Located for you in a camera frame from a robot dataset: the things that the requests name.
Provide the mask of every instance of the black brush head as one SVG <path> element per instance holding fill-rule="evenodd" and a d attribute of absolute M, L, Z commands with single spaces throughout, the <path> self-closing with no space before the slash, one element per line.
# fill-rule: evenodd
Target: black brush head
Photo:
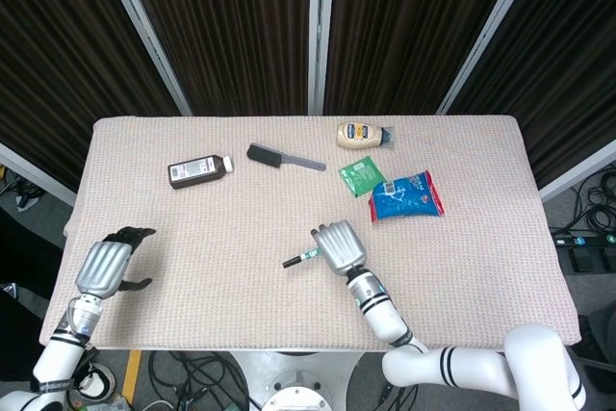
<path fill-rule="evenodd" d="M 254 143 L 250 144 L 248 151 L 246 151 L 246 156 L 253 161 L 272 167 L 280 167 L 282 164 L 282 153 L 271 151 L 264 146 Z"/>

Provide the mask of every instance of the table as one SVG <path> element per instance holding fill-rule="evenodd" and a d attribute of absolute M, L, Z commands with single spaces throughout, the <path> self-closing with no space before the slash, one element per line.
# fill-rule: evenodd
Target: table
<path fill-rule="evenodd" d="M 383 350 L 324 261 L 283 270 L 310 249 L 310 230 L 348 219 L 368 267 L 429 347 L 501 346 L 525 322 L 579 340 L 518 125 L 510 116 L 353 117 L 395 127 L 393 148 L 335 143 L 348 117 L 118 117 L 94 126 L 64 258 L 40 339 L 46 342 L 96 241 L 131 225 L 157 234 L 126 279 L 139 293 L 104 303 L 92 337 L 102 348 Z M 251 142 L 327 164 L 280 169 L 246 158 Z M 216 182 L 175 191 L 167 165 L 233 158 Z M 372 224 L 369 195 L 353 198 L 338 169 L 370 155 L 389 179 L 430 169 L 442 217 Z"/>

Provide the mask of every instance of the mayonnaise bottle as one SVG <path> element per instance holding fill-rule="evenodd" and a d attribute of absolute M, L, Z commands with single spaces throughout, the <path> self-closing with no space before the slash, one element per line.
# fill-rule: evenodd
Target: mayonnaise bottle
<path fill-rule="evenodd" d="M 377 127 L 360 122 L 345 122 L 338 126 L 336 143 L 350 149 L 392 145 L 394 127 Z"/>

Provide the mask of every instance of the marker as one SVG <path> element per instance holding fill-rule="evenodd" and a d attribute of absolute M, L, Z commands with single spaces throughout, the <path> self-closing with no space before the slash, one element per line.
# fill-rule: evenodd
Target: marker
<path fill-rule="evenodd" d="M 299 255 L 296 255 L 293 259 L 289 259 L 286 262 L 282 263 L 282 268 L 287 269 L 293 265 L 301 264 L 304 260 L 310 260 L 318 255 L 321 255 L 321 248 L 317 247 L 316 249 L 309 250 L 308 252 L 303 252 Z"/>

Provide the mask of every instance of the blue snack bag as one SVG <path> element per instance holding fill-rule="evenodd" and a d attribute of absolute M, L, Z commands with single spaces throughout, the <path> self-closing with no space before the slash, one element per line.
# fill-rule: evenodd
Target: blue snack bag
<path fill-rule="evenodd" d="M 379 183 L 372 189 L 372 222 L 396 216 L 441 216 L 445 213 L 429 171 L 393 182 Z"/>

